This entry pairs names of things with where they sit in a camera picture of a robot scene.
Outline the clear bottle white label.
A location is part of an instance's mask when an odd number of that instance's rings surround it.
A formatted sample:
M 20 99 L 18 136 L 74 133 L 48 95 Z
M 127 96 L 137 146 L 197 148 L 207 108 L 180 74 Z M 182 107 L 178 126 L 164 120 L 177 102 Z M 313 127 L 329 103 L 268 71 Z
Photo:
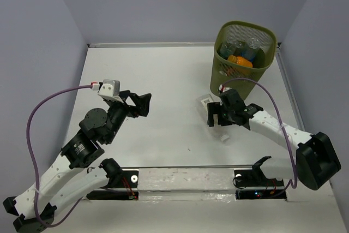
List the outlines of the clear bottle white label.
M 209 134 L 216 141 L 226 143 L 229 140 L 230 136 L 224 127 L 218 125 L 217 115 L 214 115 L 213 127 L 209 127 L 207 124 L 207 120 L 208 120 L 207 104 L 213 103 L 213 102 L 214 102 L 214 99 L 210 94 L 200 96 L 196 99 L 196 109 L 201 119 L 204 122 L 206 133 Z

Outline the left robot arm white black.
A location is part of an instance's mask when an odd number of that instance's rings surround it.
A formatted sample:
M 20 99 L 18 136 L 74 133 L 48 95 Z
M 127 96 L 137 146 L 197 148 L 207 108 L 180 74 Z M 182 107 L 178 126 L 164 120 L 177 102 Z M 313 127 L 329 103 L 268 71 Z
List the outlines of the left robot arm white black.
M 62 147 L 55 161 L 41 175 L 31 145 L 32 120 L 42 105 L 64 93 L 60 91 L 43 99 L 27 121 L 26 140 L 35 182 L 22 194 L 3 201 L 6 212 L 16 216 L 13 222 L 16 232 L 43 232 L 61 225 L 61 222 L 55 221 L 55 215 L 67 205 L 76 207 L 85 195 L 95 189 L 112 192 L 121 186 L 129 199 L 137 199 L 134 182 L 114 159 L 104 159 L 96 168 L 90 168 L 90 165 L 104 154 L 101 146 L 114 140 L 127 117 L 146 117 L 149 114 L 152 95 L 137 95 L 129 90 L 103 95 L 108 110 L 89 110 L 76 135 Z

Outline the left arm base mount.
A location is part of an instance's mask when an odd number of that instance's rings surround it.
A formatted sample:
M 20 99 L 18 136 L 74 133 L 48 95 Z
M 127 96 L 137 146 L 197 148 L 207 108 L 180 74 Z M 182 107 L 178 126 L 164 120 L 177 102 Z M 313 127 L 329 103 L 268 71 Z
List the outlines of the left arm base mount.
M 88 200 L 138 200 L 139 169 L 122 169 L 112 158 L 104 159 L 99 168 L 106 175 L 107 184 L 86 195 Z

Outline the green label water bottle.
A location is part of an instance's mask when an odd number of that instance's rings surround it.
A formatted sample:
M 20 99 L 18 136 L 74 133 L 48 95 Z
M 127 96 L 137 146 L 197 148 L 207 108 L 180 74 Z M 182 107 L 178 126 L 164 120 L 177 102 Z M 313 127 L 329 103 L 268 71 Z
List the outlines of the green label water bottle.
M 229 56 L 239 56 L 243 48 L 243 43 L 233 37 L 226 38 L 220 47 L 220 56 L 228 59 Z

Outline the orange juice bottle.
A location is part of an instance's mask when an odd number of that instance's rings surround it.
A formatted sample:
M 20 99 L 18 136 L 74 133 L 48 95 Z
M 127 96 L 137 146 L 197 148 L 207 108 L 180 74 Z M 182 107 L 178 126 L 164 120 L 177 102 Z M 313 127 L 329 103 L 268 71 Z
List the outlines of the orange juice bottle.
M 227 60 L 242 67 L 253 68 L 253 64 L 241 56 L 230 55 Z

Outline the red label clear bottle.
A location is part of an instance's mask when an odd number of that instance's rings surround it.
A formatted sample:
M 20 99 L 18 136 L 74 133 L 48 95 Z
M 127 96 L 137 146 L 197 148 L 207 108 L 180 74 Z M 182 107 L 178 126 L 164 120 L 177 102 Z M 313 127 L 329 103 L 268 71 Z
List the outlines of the red label clear bottle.
M 219 74 L 221 74 L 225 77 L 230 77 L 230 78 L 241 77 L 240 72 L 238 70 L 236 70 L 235 68 L 220 70 Z

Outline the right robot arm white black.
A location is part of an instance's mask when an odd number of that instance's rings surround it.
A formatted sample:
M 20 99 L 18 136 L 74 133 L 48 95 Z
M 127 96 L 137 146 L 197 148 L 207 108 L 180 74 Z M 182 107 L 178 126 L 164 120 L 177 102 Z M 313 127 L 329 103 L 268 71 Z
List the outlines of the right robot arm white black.
M 299 130 L 256 104 L 246 105 L 235 89 L 220 86 L 219 93 L 218 123 L 221 126 L 244 127 L 288 152 L 285 159 L 268 156 L 253 169 L 251 179 L 255 184 L 263 185 L 271 178 L 281 178 L 289 180 L 293 188 L 301 183 L 318 190 L 341 170 L 336 151 L 325 133 Z

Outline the blue label bottle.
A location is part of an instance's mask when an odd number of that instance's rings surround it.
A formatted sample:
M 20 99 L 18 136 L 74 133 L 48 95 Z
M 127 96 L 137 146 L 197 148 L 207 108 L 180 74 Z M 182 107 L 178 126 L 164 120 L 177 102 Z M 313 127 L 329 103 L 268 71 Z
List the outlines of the blue label bottle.
M 257 38 L 249 38 L 243 47 L 243 50 L 241 52 L 241 56 L 248 61 L 252 62 L 259 49 L 260 49 L 261 43 Z

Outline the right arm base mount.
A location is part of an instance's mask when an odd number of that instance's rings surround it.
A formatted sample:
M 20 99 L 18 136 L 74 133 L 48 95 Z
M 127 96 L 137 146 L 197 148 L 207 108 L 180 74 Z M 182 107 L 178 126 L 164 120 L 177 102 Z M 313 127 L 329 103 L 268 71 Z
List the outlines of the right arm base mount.
M 270 159 L 271 156 L 265 156 L 255 162 L 250 169 L 234 171 L 232 184 L 236 188 L 236 200 L 287 200 L 283 180 L 267 178 L 261 170 L 261 166 Z

